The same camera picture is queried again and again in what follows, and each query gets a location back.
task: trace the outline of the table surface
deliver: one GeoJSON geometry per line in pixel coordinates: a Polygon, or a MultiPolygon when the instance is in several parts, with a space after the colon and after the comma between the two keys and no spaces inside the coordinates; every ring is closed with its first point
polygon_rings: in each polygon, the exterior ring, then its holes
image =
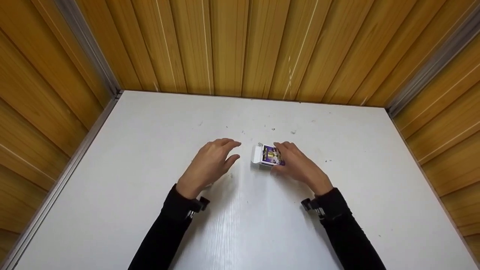
{"type": "Polygon", "coordinates": [[[387,269],[476,269],[384,109],[126,91],[17,270],[126,269],[171,186],[207,141],[241,159],[204,196],[175,269],[339,269],[303,185],[250,163],[293,141],[330,176],[387,269]]]}

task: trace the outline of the printed picture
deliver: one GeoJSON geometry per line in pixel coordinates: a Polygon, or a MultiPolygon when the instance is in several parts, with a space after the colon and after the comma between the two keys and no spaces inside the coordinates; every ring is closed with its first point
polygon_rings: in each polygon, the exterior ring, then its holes
{"type": "Polygon", "coordinates": [[[264,145],[263,161],[273,164],[285,165],[285,161],[282,160],[278,149],[272,146],[264,145]]]}

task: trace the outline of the wooden paneling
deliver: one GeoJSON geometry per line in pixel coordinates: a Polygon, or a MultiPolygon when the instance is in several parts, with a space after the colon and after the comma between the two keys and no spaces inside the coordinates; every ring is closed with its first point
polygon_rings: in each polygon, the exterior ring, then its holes
{"type": "Polygon", "coordinates": [[[0,228],[21,233],[46,192],[0,165],[0,228]]]}
{"type": "Polygon", "coordinates": [[[480,233],[480,183],[441,199],[463,236],[480,233]]]}
{"type": "Polygon", "coordinates": [[[375,1],[363,22],[324,102],[347,104],[416,0],[375,1]]]}
{"type": "Polygon", "coordinates": [[[480,36],[477,36],[396,116],[395,123],[402,135],[409,138],[478,81],[480,81],[480,36]]]}
{"type": "Polygon", "coordinates": [[[66,154],[74,153],[87,130],[3,33],[0,87],[0,98],[66,154]]]}
{"type": "Polygon", "coordinates": [[[68,162],[67,155],[1,99],[0,144],[0,164],[45,190],[68,162]]]}
{"type": "Polygon", "coordinates": [[[407,139],[420,164],[480,130],[480,84],[472,87],[407,139]]]}
{"type": "Polygon", "coordinates": [[[289,0],[250,2],[243,97],[268,97],[289,4],[289,0]]]}
{"type": "Polygon", "coordinates": [[[105,0],[76,0],[107,62],[123,89],[142,90],[105,0]]]}
{"type": "Polygon", "coordinates": [[[78,69],[100,104],[105,107],[110,100],[105,85],[87,59],[83,49],[78,44],[76,37],[60,14],[54,1],[31,0],[50,27],[58,42],[62,45],[71,61],[78,69]]]}
{"type": "Polygon", "coordinates": [[[0,229],[0,262],[7,257],[8,252],[19,236],[20,234],[18,233],[0,229]]]}
{"type": "Polygon", "coordinates": [[[269,98],[293,100],[317,44],[331,1],[292,1],[269,98]]]}
{"type": "Polygon", "coordinates": [[[297,100],[320,102],[340,68],[373,0],[334,1],[298,91],[297,100]]]}
{"type": "Polygon", "coordinates": [[[158,88],[155,72],[142,32],[138,25],[135,11],[130,0],[107,0],[113,21],[128,52],[130,61],[137,73],[143,90],[155,91],[158,88]]]}
{"type": "Polygon", "coordinates": [[[175,26],[168,0],[133,0],[159,90],[187,93],[175,26]]]}
{"type": "Polygon", "coordinates": [[[422,168],[439,196],[480,181],[480,133],[443,152],[422,168]]]}
{"type": "Polygon", "coordinates": [[[479,3],[447,0],[366,105],[387,106],[479,3]]]}
{"type": "Polygon", "coordinates": [[[445,0],[417,1],[367,77],[348,102],[349,104],[363,105],[375,93],[444,2],[445,0]]]}
{"type": "Polygon", "coordinates": [[[211,0],[215,94],[241,96],[248,0],[211,0]]]}
{"type": "Polygon", "coordinates": [[[209,0],[176,0],[171,3],[187,90],[213,95],[212,37],[209,0]]]}
{"type": "Polygon", "coordinates": [[[465,237],[465,242],[470,247],[473,255],[480,261],[480,234],[465,237]]]}
{"type": "Polygon", "coordinates": [[[30,0],[0,5],[0,28],[90,128],[102,107],[30,0]]]}

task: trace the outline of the cuff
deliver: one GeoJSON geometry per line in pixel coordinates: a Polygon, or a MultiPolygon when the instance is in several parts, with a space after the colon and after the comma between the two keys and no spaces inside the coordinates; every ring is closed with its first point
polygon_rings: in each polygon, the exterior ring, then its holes
{"type": "Polygon", "coordinates": [[[344,214],[352,214],[338,188],[334,188],[322,196],[315,197],[317,198],[318,204],[325,212],[325,218],[328,220],[333,220],[344,214]]]}
{"type": "Polygon", "coordinates": [[[162,214],[174,221],[184,221],[190,211],[195,207],[193,200],[187,199],[180,195],[173,185],[163,203],[162,214]]]}

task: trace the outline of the forearm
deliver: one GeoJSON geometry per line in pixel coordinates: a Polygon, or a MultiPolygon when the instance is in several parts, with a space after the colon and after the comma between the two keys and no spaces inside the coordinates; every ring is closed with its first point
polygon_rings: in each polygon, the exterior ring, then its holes
{"type": "Polygon", "coordinates": [[[168,269],[192,219],[187,217],[190,200],[172,188],[160,215],[148,231],[129,270],[168,269]]]}
{"type": "Polygon", "coordinates": [[[319,197],[323,206],[334,206],[335,216],[321,219],[328,238],[345,270],[383,270],[385,266],[355,221],[350,209],[338,189],[319,197]]]}

